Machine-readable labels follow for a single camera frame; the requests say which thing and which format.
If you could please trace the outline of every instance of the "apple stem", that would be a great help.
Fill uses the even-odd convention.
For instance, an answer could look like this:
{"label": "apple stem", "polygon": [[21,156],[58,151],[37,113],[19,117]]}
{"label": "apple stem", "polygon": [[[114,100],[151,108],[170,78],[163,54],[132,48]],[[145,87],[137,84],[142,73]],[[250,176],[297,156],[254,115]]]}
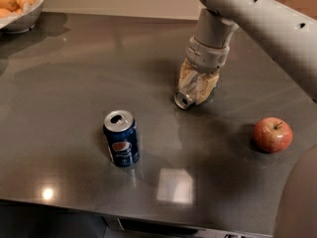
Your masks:
{"label": "apple stem", "polygon": [[274,129],[276,130],[278,128],[279,125],[281,125],[283,122],[280,122],[278,124],[275,125]]}

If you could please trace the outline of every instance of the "crumpled paper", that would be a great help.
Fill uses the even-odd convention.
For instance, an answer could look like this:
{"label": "crumpled paper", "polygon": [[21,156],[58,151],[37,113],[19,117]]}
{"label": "crumpled paper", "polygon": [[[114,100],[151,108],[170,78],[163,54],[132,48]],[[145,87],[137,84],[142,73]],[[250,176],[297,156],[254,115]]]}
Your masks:
{"label": "crumpled paper", "polygon": [[5,18],[0,18],[0,29],[8,26],[9,24],[11,24],[12,22],[16,21],[17,19],[29,14],[30,12],[34,11],[35,9],[37,9],[42,3],[44,2],[44,0],[36,0],[36,2],[33,5],[30,4],[26,4],[23,8],[22,8],[22,13],[18,14],[16,12],[12,12],[8,17]]}

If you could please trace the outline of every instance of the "apple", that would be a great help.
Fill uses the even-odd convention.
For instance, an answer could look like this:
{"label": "apple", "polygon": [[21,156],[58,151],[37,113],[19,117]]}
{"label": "apple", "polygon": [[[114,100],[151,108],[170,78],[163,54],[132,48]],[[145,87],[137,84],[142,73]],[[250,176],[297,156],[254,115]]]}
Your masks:
{"label": "apple", "polygon": [[283,120],[265,117],[256,124],[253,137],[261,150],[271,154],[285,150],[293,139],[293,133]]}

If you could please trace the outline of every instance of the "blue can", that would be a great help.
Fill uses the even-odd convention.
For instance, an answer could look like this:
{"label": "blue can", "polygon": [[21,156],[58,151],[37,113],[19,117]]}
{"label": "blue can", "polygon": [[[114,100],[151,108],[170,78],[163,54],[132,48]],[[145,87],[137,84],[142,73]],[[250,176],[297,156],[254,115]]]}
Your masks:
{"label": "blue can", "polygon": [[139,159],[137,123],[131,113],[112,111],[104,120],[103,131],[114,165],[128,167]]}

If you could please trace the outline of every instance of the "bowl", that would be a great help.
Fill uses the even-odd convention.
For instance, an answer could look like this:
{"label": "bowl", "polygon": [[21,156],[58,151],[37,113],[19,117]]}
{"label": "bowl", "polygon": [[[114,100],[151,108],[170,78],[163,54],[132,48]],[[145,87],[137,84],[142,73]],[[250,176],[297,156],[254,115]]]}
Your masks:
{"label": "bowl", "polygon": [[34,28],[43,10],[45,0],[37,0],[29,6],[21,15],[12,13],[0,20],[0,31],[9,34],[18,34],[30,31]]}

